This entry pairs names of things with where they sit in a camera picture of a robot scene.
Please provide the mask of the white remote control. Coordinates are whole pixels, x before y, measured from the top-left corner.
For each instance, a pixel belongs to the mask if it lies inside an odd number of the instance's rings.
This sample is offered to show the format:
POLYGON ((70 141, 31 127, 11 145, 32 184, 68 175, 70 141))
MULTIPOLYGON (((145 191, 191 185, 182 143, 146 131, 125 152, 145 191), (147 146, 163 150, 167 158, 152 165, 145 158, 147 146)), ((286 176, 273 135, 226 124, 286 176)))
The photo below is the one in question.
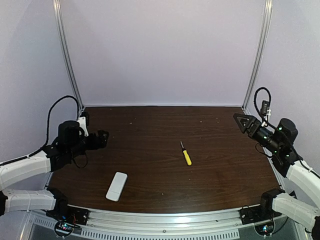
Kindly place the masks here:
POLYGON ((116 172, 110 183, 105 198, 113 202, 118 202, 121 197, 124 186, 127 182, 127 179, 128 175, 126 173, 116 172))

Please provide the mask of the yellow handled screwdriver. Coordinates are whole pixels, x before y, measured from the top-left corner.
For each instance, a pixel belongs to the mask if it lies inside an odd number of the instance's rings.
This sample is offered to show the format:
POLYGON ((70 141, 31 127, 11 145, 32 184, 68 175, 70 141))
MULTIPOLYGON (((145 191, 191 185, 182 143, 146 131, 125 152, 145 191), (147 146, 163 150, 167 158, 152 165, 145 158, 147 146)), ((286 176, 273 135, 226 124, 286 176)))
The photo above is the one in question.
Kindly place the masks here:
POLYGON ((190 156, 189 156, 189 154, 188 154, 188 151, 187 151, 186 148, 184 147, 182 141, 180 141, 180 146, 181 146, 182 154, 183 154, 183 156, 184 156, 184 159, 185 159, 185 161, 186 161, 186 164, 187 164, 188 166, 191 166, 191 165, 192 165, 192 160, 191 160, 191 158, 190 158, 190 156))

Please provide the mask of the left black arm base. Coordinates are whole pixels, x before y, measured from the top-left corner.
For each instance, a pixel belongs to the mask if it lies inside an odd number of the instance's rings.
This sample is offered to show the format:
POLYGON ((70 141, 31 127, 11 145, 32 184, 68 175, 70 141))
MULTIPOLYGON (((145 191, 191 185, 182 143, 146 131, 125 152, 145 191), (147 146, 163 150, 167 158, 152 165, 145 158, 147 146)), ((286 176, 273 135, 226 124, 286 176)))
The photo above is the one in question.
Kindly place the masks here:
POLYGON ((65 239, 72 234, 80 234, 87 224, 90 211, 85 208, 67 206, 64 212, 57 210, 43 210, 47 217, 56 221, 53 231, 58 238, 65 239))

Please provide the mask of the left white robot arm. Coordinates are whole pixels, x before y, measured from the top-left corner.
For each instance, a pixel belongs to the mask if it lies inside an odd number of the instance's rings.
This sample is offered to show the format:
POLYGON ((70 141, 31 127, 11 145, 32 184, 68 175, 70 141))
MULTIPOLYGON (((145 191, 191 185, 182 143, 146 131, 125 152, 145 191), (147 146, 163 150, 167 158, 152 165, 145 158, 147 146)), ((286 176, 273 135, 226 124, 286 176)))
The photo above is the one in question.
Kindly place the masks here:
POLYGON ((43 210, 52 217, 64 219, 68 214, 68 198, 58 189, 14 190, 9 187, 30 177, 60 170, 87 151, 103 149, 108 138, 107 131, 89 133, 86 123, 68 120, 58 126, 58 135, 52 144, 44 145, 36 153, 2 162, 0 214, 43 210))

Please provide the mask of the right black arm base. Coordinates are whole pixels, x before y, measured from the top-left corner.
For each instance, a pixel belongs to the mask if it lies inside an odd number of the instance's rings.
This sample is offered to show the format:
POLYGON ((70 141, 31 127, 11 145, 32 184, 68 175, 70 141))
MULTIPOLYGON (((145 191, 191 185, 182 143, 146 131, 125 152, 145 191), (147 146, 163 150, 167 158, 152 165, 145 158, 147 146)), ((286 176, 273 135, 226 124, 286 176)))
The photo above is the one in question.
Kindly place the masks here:
POLYGON ((254 231, 261 237, 272 237, 280 229, 276 229, 275 218, 281 216, 273 210, 263 210, 261 205, 249 206, 244 205, 239 210, 242 225, 253 224, 254 231))

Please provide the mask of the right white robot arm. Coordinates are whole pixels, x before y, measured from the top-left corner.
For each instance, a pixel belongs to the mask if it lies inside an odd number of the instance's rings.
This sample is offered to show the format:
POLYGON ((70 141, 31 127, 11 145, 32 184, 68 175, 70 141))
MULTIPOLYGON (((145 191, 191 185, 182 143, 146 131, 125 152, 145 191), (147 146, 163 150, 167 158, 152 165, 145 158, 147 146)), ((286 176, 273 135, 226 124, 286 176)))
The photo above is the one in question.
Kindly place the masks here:
POLYGON ((315 203, 311 206, 286 193, 272 189, 261 196, 262 214, 276 212, 302 225, 312 239, 320 238, 320 176, 293 147, 298 135, 296 125, 282 118, 273 132, 253 115, 235 113, 233 118, 243 134, 271 152, 271 161, 282 177, 296 184, 315 203))

